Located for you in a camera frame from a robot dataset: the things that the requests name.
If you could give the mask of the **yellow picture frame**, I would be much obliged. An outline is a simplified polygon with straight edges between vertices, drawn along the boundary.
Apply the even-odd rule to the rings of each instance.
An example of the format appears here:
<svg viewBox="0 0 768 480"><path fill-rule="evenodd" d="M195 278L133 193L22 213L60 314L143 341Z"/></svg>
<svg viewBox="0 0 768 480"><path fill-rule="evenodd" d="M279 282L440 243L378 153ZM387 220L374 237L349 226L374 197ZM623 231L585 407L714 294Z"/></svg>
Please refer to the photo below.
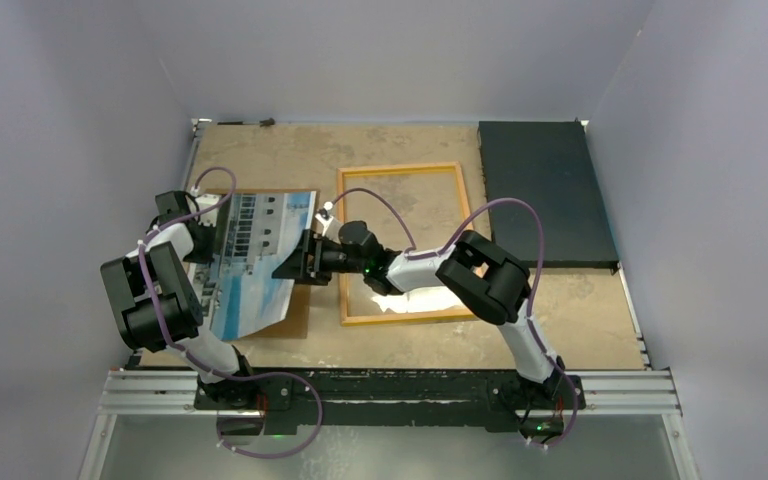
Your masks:
<svg viewBox="0 0 768 480"><path fill-rule="evenodd" d="M458 162L425 163L425 164L396 164L385 166L365 167L340 167L337 169L337 194L336 219L346 221L346 209L341 204L344 195L348 193L345 181L348 178L391 176L391 175L418 175L418 174L451 174L453 176L457 194L458 211L462 219L466 219L471 213L466 184L461 165ZM432 323L443 321L460 321L471 316L471 312L465 307L453 307L449 309L436 309L417 313L382 313L381 315L353 316L349 311L349 281L345 274L338 278L339 284L339 315L340 324L343 327L383 325L383 324L409 324Z"/></svg>

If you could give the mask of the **clear frame glass pane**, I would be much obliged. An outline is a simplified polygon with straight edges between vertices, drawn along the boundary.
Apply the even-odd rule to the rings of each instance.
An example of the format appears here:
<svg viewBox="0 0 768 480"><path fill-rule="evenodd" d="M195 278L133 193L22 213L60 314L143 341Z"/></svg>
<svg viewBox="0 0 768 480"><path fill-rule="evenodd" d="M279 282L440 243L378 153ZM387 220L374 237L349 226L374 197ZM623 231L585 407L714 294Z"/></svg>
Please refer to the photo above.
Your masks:
<svg viewBox="0 0 768 480"><path fill-rule="evenodd" d="M466 215L451 172L345 178L354 188L340 202L348 221L362 220L382 246L419 251L446 243ZM442 286L396 296L373 292L359 275L347 275L348 315L381 316L457 310L462 304Z"/></svg>

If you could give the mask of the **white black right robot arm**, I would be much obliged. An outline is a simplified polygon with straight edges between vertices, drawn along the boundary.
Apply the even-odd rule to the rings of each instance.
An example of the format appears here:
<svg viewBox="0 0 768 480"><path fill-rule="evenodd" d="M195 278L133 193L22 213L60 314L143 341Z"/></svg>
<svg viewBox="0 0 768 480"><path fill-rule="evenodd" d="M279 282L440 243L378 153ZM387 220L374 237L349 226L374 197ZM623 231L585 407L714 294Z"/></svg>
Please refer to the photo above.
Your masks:
<svg viewBox="0 0 768 480"><path fill-rule="evenodd" d="M475 317L499 329L529 404L544 407L567 385L562 361L534 316L536 279L522 261L476 231L463 231L441 253L412 254L382 246L363 221L342 225L336 239L305 229L272 272L275 279L319 286L335 274L358 274L384 296L445 287Z"/></svg>

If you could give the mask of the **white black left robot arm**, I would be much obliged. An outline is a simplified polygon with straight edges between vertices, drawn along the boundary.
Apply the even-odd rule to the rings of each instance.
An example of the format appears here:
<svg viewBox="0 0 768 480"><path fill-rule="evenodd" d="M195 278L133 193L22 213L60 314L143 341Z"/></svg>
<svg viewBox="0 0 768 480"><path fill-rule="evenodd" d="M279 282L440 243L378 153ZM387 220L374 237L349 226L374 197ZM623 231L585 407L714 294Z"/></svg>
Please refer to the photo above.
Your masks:
<svg viewBox="0 0 768 480"><path fill-rule="evenodd" d="M162 193L155 203L158 216L137 248L100 267L118 332L131 349L179 356L207 399L247 408L258 395L253 369L205 324L206 308L184 268L212 264L216 227L201 219L188 192Z"/></svg>

